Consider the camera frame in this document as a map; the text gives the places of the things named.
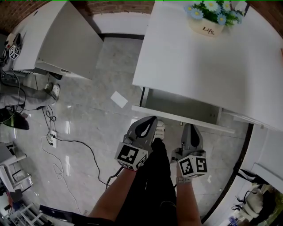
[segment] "wrist strap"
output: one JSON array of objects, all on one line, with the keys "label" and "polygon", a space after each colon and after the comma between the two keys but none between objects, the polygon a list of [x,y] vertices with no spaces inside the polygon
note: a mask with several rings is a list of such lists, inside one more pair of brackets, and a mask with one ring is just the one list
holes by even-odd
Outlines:
[{"label": "wrist strap", "polygon": [[177,184],[185,184],[192,182],[192,178],[190,177],[176,177]]}]

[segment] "forearm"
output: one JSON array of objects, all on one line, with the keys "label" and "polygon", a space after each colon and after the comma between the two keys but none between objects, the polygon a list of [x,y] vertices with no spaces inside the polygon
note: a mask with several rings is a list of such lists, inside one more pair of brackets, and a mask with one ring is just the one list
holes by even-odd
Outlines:
[{"label": "forearm", "polygon": [[[178,166],[177,177],[181,177]],[[179,226],[201,225],[192,183],[177,184],[177,219]]]},{"label": "forearm", "polygon": [[131,188],[136,172],[123,169],[94,206],[89,217],[115,221]]}]

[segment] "white paper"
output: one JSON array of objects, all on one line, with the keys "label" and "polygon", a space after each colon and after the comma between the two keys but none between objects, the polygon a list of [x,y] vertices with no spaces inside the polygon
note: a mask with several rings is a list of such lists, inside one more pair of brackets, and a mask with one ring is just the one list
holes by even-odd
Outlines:
[{"label": "white paper", "polygon": [[128,102],[128,100],[117,91],[115,91],[115,93],[111,96],[111,100],[114,101],[120,108],[123,108]]}]

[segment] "white chair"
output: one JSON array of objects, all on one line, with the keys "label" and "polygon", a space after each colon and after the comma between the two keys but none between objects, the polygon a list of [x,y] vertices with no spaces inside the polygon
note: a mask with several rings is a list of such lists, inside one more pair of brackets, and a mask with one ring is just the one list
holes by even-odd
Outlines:
[{"label": "white chair", "polygon": [[11,220],[15,225],[21,225],[21,226],[38,226],[38,225],[44,225],[44,222],[41,219],[41,216],[43,213],[39,213],[38,215],[35,215],[32,210],[32,207],[34,206],[33,203],[26,206],[25,204],[21,205],[21,208],[17,211],[13,211],[11,214],[7,214],[4,218]]},{"label": "white chair", "polygon": [[10,166],[14,163],[24,159],[27,157],[26,154],[19,156],[18,158],[13,155],[7,147],[10,147],[11,143],[4,144],[0,143],[0,178],[8,191],[15,192],[15,188],[22,183],[24,180],[29,179],[31,176],[24,177],[23,179],[19,181],[15,181],[13,178],[13,175],[15,175],[18,172],[15,172],[15,174],[12,174],[10,171]]}]

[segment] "white wall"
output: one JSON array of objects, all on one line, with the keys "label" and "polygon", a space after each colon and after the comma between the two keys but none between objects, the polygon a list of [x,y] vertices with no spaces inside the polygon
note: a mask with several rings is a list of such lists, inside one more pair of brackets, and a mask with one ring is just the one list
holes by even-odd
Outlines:
[{"label": "white wall", "polygon": [[150,14],[135,12],[105,13],[88,16],[80,11],[97,33],[145,35]]},{"label": "white wall", "polygon": [[258,164],[283,180],[283,132],[268,130]]}]

